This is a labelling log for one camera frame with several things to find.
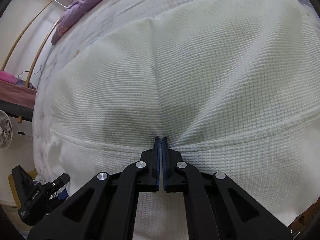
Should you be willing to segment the blue floral bed sheet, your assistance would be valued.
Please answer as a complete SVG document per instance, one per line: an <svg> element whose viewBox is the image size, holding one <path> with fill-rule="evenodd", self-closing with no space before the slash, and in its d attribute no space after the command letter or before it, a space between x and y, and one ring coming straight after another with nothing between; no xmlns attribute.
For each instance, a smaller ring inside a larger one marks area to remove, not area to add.
<svg viewBox="0 0 320 240"><path fill-rule="evenodd" d="M52 47L44 64L33 114L34 163L39 178L48 181L58 163L48 164L50 123L55 74L98 38L145 17L155 17L194 0L102 0L71 27ZM319 27L319 16L310 0L297 0Z"/></svg>

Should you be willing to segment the pink box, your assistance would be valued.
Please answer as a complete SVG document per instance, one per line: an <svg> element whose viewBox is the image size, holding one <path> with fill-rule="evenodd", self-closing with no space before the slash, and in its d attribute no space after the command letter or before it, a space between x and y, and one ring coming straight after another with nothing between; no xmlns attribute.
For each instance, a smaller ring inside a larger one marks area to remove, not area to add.
<svg viewBox="0 0 320 240"><path fill-rule="evenodd" d="M3 70L0 71L0 80L8 83L12 83L12 84L17 83L17 78L13 74L10 74Z"/></svg>

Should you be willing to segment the white knit sweater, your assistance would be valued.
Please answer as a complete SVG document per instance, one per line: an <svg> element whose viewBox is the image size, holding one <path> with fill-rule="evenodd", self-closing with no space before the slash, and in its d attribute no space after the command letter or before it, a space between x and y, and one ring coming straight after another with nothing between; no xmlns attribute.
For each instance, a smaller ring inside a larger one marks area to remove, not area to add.
<svg viewBox="0 0 320 240"><path fill-rule="evenodd" d="M319 17L297 0L198 0L129 23L52 78L47 171L73 194L155 137L285 225L319 197Z"/></svg>

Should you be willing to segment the white standing fan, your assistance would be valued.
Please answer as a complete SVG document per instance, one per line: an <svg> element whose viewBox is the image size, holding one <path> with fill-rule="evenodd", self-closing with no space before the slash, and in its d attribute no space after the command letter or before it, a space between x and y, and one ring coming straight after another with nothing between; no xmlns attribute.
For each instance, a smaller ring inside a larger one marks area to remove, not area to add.
<svg viewBox="0 0 320 240"><path fill-rule="evenodd" d="M0 110L0 147L1 151L6 150L12 142L13 129L10 118Z"/></svg>

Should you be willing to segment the purple floral quilt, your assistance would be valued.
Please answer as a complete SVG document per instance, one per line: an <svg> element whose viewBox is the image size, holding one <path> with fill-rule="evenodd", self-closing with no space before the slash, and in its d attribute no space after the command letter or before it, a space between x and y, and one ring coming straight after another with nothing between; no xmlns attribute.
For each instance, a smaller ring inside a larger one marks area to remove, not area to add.
<svg viewBox="0 0 320 240"><path fill-rule="evenodd" d="M73 25L101 1L102 0L71 0L70 5L57 22L51 44L55 45Z"/></svg>

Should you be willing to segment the dark side table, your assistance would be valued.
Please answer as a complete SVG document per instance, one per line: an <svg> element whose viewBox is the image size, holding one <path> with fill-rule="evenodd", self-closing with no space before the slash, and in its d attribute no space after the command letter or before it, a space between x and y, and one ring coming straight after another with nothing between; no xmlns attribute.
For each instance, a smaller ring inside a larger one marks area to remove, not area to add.
<svg viewBox="0 0 320 240"><path fill-rule="evenodd" d="M1 80L1 110L7 115L32 121L36 90Z"/></svg>

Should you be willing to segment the curved wooden rail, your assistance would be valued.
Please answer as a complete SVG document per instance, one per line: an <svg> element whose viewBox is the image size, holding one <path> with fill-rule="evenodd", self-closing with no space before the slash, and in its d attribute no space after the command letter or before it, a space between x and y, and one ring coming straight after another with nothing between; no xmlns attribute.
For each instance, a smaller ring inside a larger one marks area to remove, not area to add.
<svg viewBox="0 0 320 240"><path fill-rule="evenodd" d="M5 67L14 51L14 49L16 48L17 44L19 43L20 39L22 38L22 36L24 35L24 33L28 30L28 28L31 26L31 24L40 16L40 14L55 0L50 0L40 11L38 11L33 18L27 23L27 25L23 28L23 30L20 32L20 34L18 35L18 37L16 38L14 44L11 46L7 57L5 58L3 65L1 67L1 71L5 70Z"/></svg>
<svg viewBox="0 0 320 240"><path fill-rule="evenodd" d="M28 75L27 75L27 78L26 78L26 81L25 81L25 87L29 87L29 83L30 83L30 80L31 80L31 76L32 76L32 74L33 74L33 70L34 70L34 68L35 68L35 66L36 66L36 63L37 63L37 61L38 61L38 59L39 59L39 57L40 57L40 54L41 54L44 46L46 45L46 43L47 43L50 35L52 34L52 32L54 31L55 27L57 26L58 22L59 22L59 19L56 20L56 22L55 22L55 23L53 24L53 26L50 28L50 30L48 31L48 33L47 33L47 35L45 36L44 40L42 41L42 43L41 43L41 45L40 45L40 47L39 47L39 49L38 49L38 51L37 51L37 53L36 53L33 61L32 61L31 67L30 67L30 69L29 69L29 72L28 72Z"/></svg>

